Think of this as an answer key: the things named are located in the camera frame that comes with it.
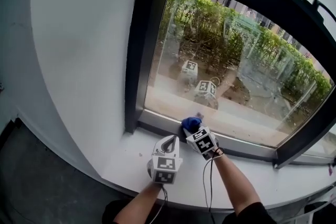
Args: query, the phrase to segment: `window sill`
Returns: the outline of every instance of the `window sill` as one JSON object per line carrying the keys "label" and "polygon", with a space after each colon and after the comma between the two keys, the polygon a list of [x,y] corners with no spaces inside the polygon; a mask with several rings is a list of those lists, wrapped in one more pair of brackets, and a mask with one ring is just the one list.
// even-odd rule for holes
{"label": "window sill", "polygon": [[197,112],[205,115],[204,123],[212,130],[221,130],[226,135],[252,143],[276,147],[288,134],[276,130],[281,121],[276,121],[251,108],[226,100],[226,110],[214,110],[165,90],[148,87],[146,108],[162,115],[174,115],[184,119]]}
{"label": "window sill", "polygon": [[[140,192],[150,181],[146,170],[155,143],[161,136],[137,129],[133,135],[125,134],[111,155],[102,177],[113,184]],[[183,164],[174,185],[167,185],[169,202],[179,207],[206,208],[202,173],[204,159],[181,143]],[[267,208],[278,207],[308,197],[336,181],[336,169],[329,176],[327,166],[287,165],[273,169],[271,163],[230,157],[256,188]],[[232,209],[217,169],[213,172],[213,208]]]}

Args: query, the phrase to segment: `gray floor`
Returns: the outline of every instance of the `gray floor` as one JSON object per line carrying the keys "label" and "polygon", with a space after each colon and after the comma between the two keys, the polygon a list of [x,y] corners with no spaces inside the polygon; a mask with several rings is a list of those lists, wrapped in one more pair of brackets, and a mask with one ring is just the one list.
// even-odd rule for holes
{"label": "gray floor", "polygon": [[[269,213],[276,221],[295,216],[322,193]],[[109,202],[127,198],[63,161],[24,125],[14,129],[0,151],[0,208],[10,223],[101,223]],[[167,210],[171,223],[212,223],[203,211]],[[226,216],[214,215],[217,224]]]}

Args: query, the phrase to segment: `window frame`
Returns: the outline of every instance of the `window frame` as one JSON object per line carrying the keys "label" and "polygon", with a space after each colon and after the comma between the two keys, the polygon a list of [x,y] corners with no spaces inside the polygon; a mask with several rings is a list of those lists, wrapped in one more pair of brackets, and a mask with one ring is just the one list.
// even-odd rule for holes
{"label": "window frame", "polygon": [[[236,0],[257,10],[303,44],[336,81],[333,56],[336,42],[323,24],[316,9],[305,0]],[[151,71],[156,39],[159,32],[166,0],[135,0],[130,27],[126,79],[125,79],[125,131],[133,133],[137,127],[159,135],[176,134],[185,141],[179,121],[151,112],[144,107],[146,89]],[[291,14],[295,21],[283,14]],[[329,96],[308,118],[294,135],[277,148],[262,146],[230,136],[217,134],[220,146],[228,154],[273,162],[275,168],[286,164],[322,165],[333,162],[333,158],[305,155],[304,152],[321,139],[336,123],[336,91]]]}

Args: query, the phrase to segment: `blue sponge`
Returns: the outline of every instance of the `blue sponge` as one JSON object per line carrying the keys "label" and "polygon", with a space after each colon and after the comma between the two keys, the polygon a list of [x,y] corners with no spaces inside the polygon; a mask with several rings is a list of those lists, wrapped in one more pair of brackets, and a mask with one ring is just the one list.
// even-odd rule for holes
{"label": "blue sponge", "polygon": [[194,134],[198,131],[198,128],[200,124],[202,123],[202,120],[197,117],[189,117],[184,120],[182,120],[182,127],[187,129],[190,133]]}

